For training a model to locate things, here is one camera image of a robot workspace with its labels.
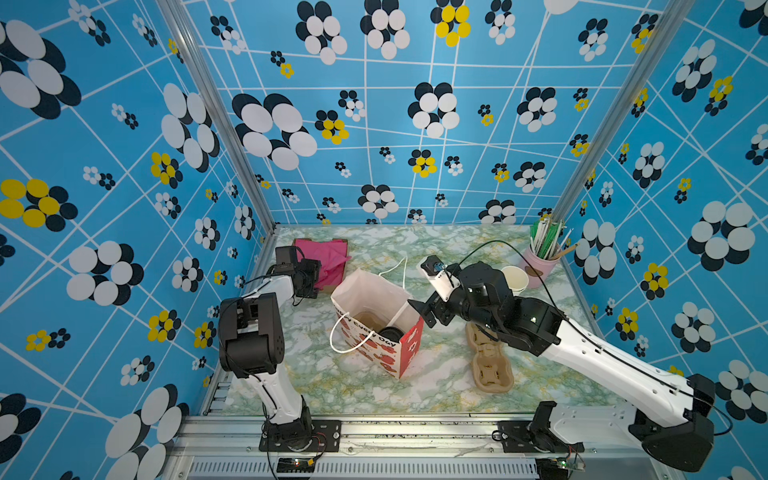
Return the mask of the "single black coffee lid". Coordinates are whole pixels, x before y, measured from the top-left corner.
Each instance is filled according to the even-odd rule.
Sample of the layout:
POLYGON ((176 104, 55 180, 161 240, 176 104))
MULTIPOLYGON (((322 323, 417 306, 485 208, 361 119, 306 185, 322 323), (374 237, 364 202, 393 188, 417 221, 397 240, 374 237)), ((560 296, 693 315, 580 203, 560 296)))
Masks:
POLYGON ((403 331, 395 326, 385 327, 381 329, 378 334, 382 338, 387 339, 393 343, 399 343, 404 336, 403 331))

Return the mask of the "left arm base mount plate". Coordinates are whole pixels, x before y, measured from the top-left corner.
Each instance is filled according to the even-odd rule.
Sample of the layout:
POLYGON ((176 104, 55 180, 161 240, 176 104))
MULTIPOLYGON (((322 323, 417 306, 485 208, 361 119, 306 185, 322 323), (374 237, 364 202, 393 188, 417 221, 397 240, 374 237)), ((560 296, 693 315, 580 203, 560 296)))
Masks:
POLYGON ((342 433, 339 420, 301 420, 276 425, 267 422, 259 443, 261 452, 324 453, 338 452, 342 433))

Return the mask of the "single brown pulp carrier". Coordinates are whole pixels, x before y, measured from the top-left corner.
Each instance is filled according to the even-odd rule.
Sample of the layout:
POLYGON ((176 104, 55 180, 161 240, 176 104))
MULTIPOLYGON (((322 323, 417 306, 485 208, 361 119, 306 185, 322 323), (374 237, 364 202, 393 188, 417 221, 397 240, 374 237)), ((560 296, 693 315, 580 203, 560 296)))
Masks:
POLYGON ((379 317, 375 312, 363 310, 354 315, 354 318, 367 329, 379 332, 381 329, 387 327, 388 320, 379 317))

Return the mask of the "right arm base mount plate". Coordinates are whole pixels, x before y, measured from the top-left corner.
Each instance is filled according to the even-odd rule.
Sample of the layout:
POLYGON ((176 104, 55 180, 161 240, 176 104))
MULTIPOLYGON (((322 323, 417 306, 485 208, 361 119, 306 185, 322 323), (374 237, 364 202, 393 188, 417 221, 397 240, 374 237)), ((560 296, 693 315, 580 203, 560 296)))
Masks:
POLYGON ((492 432, 492 439, 501 444, 505 453, 546 453, 566 455, 583 453, 581 442, 566 444, 548 430, 534 433, 529 427, 529 421, 510 420, 500 421, 492 432))

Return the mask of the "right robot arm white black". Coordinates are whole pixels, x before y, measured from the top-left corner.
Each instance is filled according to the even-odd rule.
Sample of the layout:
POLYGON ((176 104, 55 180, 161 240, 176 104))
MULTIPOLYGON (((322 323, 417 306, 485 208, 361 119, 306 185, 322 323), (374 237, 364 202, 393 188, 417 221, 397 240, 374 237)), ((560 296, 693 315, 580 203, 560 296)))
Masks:
POLYGON ((605 408, 541 402, 527 427, 537 449, 612 443, 640 448, 679 471, 702 469, 714 447, 712 380, 664 372, 627 354, 557 307, 516 296, 503 272, 483 262, 462 268, 431 255, 420 269, 434 292, 410 304, 429 327, 459 317, 491 340, 564 365, 622 398, 605 408))

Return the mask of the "brown pulp cup carrier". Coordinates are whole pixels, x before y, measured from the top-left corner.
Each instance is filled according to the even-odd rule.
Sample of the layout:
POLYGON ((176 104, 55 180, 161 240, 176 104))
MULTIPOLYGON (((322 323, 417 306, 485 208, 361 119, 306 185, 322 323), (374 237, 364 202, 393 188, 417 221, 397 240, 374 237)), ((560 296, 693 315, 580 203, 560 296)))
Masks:
POLYGON ((476 387, 486 393, 509 392, 514 386, 514 375, 503 345, 474 323, 467 323, 465 332, 474 351, 470 366, 476 387))

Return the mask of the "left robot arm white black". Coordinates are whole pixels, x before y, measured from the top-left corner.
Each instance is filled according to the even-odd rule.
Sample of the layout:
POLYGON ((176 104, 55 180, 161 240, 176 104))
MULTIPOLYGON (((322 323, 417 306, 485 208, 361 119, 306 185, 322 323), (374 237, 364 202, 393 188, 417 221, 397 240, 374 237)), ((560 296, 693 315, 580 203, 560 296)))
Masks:
POLYGON ((278 247, 275 264, 257 277, 260 285, 220 304, 219 361, 224 371, 243 380, 260 397, 265 451, 279 447, 303 451, 314 441, 309 407, 283 364, 286 348, 280 307, 317 296, 320 266, 298 246, 278 247))

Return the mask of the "white paper cup stack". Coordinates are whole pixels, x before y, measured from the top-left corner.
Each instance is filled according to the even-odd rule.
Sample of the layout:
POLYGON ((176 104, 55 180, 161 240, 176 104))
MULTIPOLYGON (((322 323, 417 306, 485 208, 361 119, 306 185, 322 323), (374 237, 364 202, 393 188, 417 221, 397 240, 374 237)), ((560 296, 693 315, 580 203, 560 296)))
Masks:
POLYGON ((519 296, 528 288, 529 276, 524 269, 517 266, 506 266, 501 272, 514 295, 519 296))

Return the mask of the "red white paper gift bag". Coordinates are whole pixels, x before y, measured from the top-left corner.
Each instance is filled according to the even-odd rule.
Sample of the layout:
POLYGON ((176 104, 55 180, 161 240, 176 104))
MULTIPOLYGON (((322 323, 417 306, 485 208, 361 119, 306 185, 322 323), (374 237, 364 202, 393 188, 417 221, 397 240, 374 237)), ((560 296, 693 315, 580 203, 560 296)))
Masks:
POLYGON ((406 279, 389 281, 389 273, 407 273, 408 258, 371 273, 357 269, 336 287, 331 302, 336 320, 329 334, 331 350, 357 352, 388 375, 401 379, 419 352, 424 320, 410 305, 406 279))

